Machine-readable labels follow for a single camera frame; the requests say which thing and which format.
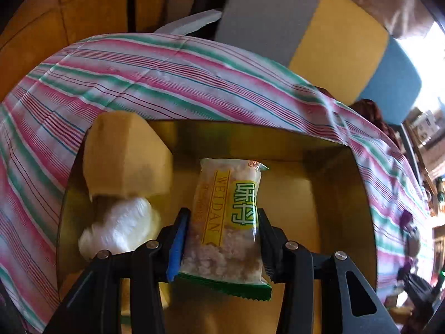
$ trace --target plastic wrapper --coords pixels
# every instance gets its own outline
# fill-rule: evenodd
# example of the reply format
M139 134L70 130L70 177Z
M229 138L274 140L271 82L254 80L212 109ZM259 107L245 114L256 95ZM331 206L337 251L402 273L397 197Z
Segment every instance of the plastic wrapper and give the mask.
M265 285L256 207L265 169L257 161L201 160L181 273L220 283ZM233 294L230 285L223 288Z
M104 249L113 255L133 251L153 238L159 224L159 214L145 198L119 201L106 212L103 223L83 231L79 251L86 260Z

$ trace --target table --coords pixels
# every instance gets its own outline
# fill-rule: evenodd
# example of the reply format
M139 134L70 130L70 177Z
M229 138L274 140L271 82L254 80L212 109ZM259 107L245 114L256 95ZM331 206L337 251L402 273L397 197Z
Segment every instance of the table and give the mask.
M285 67L232 46L175 35L98 35L39 64L0 106L0 278L38 330L59 304L57 229L74 158L96 116L118 109L145 119L275 126L348 145L371 207L377 294L384 300L405 262L404 210L421 232L419 274L431 278L432 230L420 187L378 128Z

